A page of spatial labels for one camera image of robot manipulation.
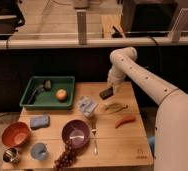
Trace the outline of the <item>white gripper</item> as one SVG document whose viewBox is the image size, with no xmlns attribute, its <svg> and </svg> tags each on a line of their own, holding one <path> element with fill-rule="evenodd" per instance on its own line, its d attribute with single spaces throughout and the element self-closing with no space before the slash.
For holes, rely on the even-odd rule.
<svg viewBox="0 0 188 171">
<path fill-rule="evenodd" d="M 113 93 L 116 94 L 120 90 L 120 84 L 124 82 L 126 75 L 121 71 L 111 68 L 108 72 L 107 85 L 113 87 Z"/>
</svg>

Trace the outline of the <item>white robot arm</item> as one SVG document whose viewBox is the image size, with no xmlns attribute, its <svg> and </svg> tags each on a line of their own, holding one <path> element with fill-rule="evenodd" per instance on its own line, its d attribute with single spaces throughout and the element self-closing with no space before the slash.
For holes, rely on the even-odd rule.
<svg viewBox="0 0 188 171">
<path fill-rule="evenodd" d="M 114 88 L 128 76 L 157 105 L 154 171 L 188 171 L 188 94 L 138 65 L 135 48 L 113 50 L 108 85 Z"/>
</svg>

